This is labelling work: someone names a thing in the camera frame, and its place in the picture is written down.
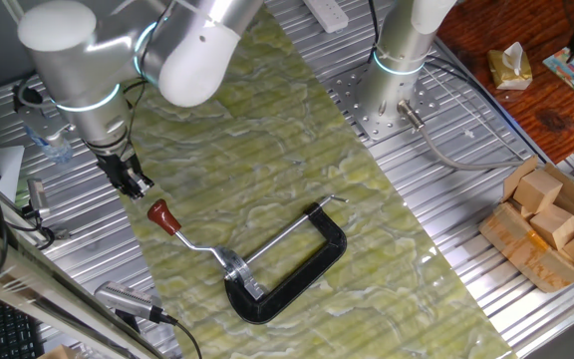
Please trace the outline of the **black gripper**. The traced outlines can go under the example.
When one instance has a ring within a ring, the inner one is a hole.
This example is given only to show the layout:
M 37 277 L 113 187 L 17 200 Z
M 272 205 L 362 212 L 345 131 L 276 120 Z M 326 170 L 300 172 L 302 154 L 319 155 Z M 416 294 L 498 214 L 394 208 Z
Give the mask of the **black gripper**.
M 153 187 L 153 181 L 143 174 L 138 156 L 128 152 L 117 155 L 97 155 L 99 168 L 108 176 L 111 184 L 130 198 L 142 198 L 143 189 Z

